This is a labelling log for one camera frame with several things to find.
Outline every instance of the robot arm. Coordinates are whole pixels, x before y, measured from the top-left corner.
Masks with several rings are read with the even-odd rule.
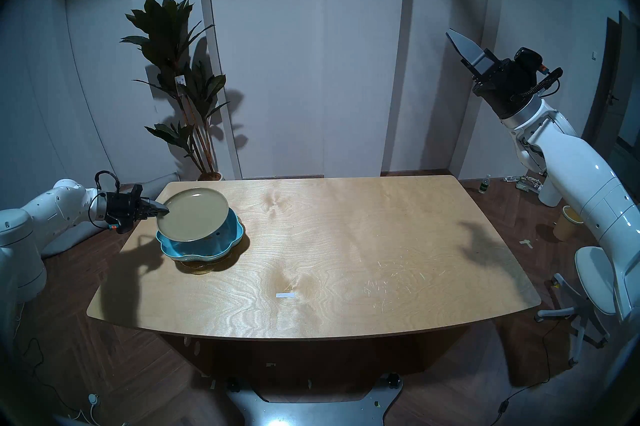
[[[116,178],[116,191],[103,191],[99,181],[103,173],[111,174],[96,174],[95,188],[61,179],[21,209],[0,211],[0,263],[9,265],[10,277],[15,277],[18,303],[31,300],[44,288],[47,275],[40,251],[67,229],[83,221],[105,221],[105,229],[126,233],[139,219],[168,213],[164,205],[140,196],[140,184],[120,193]]]
[[[529,49],[521,48],[513,61],[500,61],[452,29],[447,37],[474,75],[473,92],[489,103],[510,132],[520,162],[534,172],[546,171],[600,242],[614,270],[618,317],[627,319],[640,306],[625,285],[626,275],[640,261],[640,212],[607,162],[543,100],[562,69],[549,72],[542,57]],[[546,76],[540,83],[536,71]]]

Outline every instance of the yellow plate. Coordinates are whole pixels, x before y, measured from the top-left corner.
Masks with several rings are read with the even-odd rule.
[[[174,242],[194,242],[209,236],[225,222],[229,204],[210,188],[185,189],[170,197],[169,213],[158,217],[158,231]]]

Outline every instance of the blue bowl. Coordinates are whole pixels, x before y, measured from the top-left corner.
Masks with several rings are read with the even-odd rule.
[[[235,214],[229,208],[227,219],[222,226],[201,240],[174,242],[159,231],[155,237],[160,242],[163,254],[171,257],[174,261],[214,262],[226,256],[233,247],[240,243],[245,234],[244,227]]]

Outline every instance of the wooden table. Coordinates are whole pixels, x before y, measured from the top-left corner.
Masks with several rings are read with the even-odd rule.
[[[540,303],[452,176],[172,182],[158,201],[196,186],[221,191],[246,227],[231,256],[187,274],[162,255],[155,219],[142,221],[87,315],[165,335],[344,339],[466,325]]]

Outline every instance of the metal base plate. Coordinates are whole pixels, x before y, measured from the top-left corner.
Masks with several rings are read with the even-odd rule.
[[[227,381],[227,395],[245,416],[246,426],[383,425],[386,410],[402,390],[397,374],[383,374],[371,391],[352,402],[266,402],[243,380]]]

